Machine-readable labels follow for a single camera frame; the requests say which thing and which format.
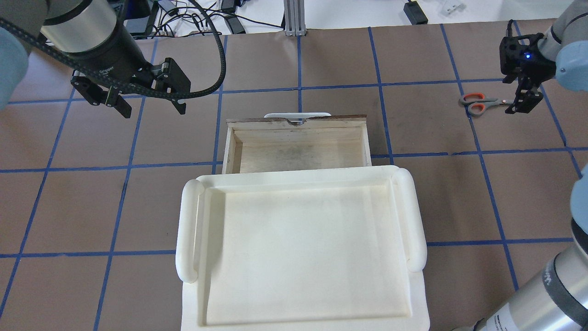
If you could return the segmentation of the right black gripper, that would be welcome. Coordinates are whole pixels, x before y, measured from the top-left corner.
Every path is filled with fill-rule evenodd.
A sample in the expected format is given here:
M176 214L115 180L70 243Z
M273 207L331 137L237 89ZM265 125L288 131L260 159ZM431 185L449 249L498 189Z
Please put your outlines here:
M552 79L556 74L556 63L547 59L540 51L539 43L545 39L543 33L513 36L507 33L500 42L500 69L504 75L502 83L510 84L516 78L529 78L533 86ZM530 113L542 100L540 91L527 90L516 93L506 114Z

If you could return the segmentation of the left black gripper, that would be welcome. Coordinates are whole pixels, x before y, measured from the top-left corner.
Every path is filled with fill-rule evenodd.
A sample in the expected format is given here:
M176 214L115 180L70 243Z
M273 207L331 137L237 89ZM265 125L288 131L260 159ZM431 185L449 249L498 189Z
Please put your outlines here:
M153 88L159 92L189 92L191 82L175 60L167 58L160 65L152 65L121 21L116 21L109 37L86 51L72 52L71 58L86 68L120 81L109 84L101 78L85 73L72 78L72 85L88 103L104 103L122 117L130 119L132 107L121 94L128 94L123 85ZM180 115L187 105L182 98L170 102Z

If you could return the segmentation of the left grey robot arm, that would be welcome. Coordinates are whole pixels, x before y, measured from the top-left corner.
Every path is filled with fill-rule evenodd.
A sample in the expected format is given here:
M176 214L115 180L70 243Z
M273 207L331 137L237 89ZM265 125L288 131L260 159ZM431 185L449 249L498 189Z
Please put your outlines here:
M75 63L131 87L161 92L190 92L191 82L179 65L166 58L152 65L107 0L2 0L1 19L31 35L47 37ZM1 27L1 109L6 107L28 69L31 45ZM130 119L132 107L123 86L91 74L74 74L72 86L90 103L114 107Z

